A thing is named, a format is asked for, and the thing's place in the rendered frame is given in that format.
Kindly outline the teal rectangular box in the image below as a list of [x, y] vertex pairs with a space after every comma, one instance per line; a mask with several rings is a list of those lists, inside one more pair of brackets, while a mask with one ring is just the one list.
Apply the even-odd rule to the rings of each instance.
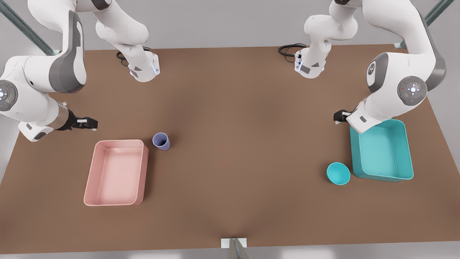
[[406, 126], [390, 119], [359, 134], [350, 130], [353, 174], [359, 178], [399, 182], [414, 177]]

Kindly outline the teal bowl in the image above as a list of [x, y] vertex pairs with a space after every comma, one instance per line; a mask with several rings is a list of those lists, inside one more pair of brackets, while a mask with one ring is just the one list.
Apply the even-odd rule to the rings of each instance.
[[351, 172], [345, 164], [334, 162], [327, 167], [326, 176], [333, 184], [345, 185], [350, 181]]

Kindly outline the pink rectangular box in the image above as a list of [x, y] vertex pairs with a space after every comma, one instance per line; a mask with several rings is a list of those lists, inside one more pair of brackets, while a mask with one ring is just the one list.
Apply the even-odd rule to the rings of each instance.
[[147, 164], [148, 148], [141, 140], [99, 141], [92, 156], [85, 205], [140, 205]]

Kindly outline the purple cup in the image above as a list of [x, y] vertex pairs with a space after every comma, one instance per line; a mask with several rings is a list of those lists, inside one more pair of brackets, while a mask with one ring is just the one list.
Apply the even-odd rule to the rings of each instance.
[[168, 151], [171, 146], [167, 134], [163, 132], [156, 133], [152, 138], [152, 143], [162, 151]]

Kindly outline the silver frame post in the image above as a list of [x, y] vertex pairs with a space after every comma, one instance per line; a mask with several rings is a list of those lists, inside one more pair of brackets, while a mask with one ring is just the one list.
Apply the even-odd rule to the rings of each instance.
[[44, 54], [48, 56], [59, 54], [59, 50], [52, 49], [4, 0], [0, 0], [0, 13]]
[[221, 239], [221, 248], [229, 250], [229, 259], [250, 259], [247, 247], [247, 238]]
[[396, 0], [392, 19], [396, 28], [392, 33], [401, 37], [401, 42], [394, 43], [395, 49], [407, 49], [411, 54], [422, 54], [435, 46], [428, 26], [431, 25], [456, 0], [439, 0], [429, 12], [422, 16], [410, 0]]

